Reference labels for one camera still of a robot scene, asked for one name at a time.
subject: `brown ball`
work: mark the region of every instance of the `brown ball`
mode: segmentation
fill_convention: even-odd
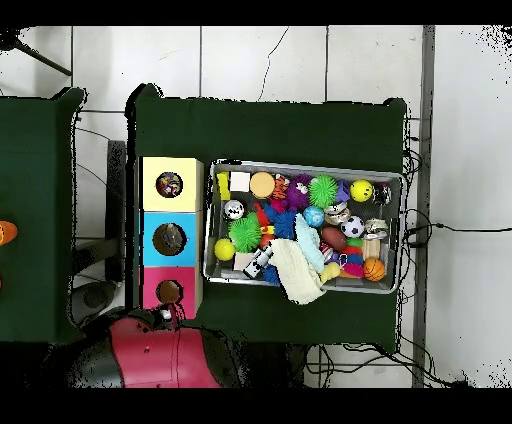
[[[340,252],[347,246],[345,234],[334,227],[325,227],[322,229],[322,239],[335,250]]]

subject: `blue box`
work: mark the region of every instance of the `blue box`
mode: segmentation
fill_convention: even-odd
[[[175,256],[166,256],[158,252],[153,245],[153,235],[162,224],[179,225],[186,236],[185,247]],[[196,266],[198,258],[198,228],[202,225],[200,214],[144,212],[143,261],[144,266]]]

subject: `hole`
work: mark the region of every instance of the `hole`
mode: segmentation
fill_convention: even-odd
[[[183,252],[187,237],[185,231],[176,224],[162,224],[153,235],[153,246],[164,256],[176,256]]]
[[[178,302],[182,293],[183,288],[175,280],[164,280],[156,287],[156,297],[163,304]]]
[[[183,180],[175,172],[164,172],[156,179],[155,186],[160,196],[173,199],[183,191]]]

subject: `green table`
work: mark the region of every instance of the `green table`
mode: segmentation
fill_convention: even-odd
[[[227,158],[398,173],[405,112],[401,99],[384,105],[166,99],[152,84],[141,85],[127,104],[129,146],[137,157],[195,157],[205,167]],[[135,250],[127,254],[138,250],[135,218]],[[131,272],[137,304],[136,256]],[[373,342],[393,351],[396,305],[396,294],[328,292],[298,306],[272,287],[205,282],[193,324],[250,342]]]
[[[0,220],[18,237],[0,246],[0,341],[63,342],[72,265],[71,134],[84,97],[0,97]]]

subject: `stacked boxes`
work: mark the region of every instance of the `stacked boxes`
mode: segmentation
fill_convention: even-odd
[[[142,163],[144,287],[141,304],[146,309],[161,304],[157,297],[158,286],[162,281],[172,280],[180,288],[179,303],[185,318],[193,319],[203,294],[199,263],[203,164],[193,158],[164,157],[144,157]],[[180,249],[174,249],[179,241],[185,243]]]

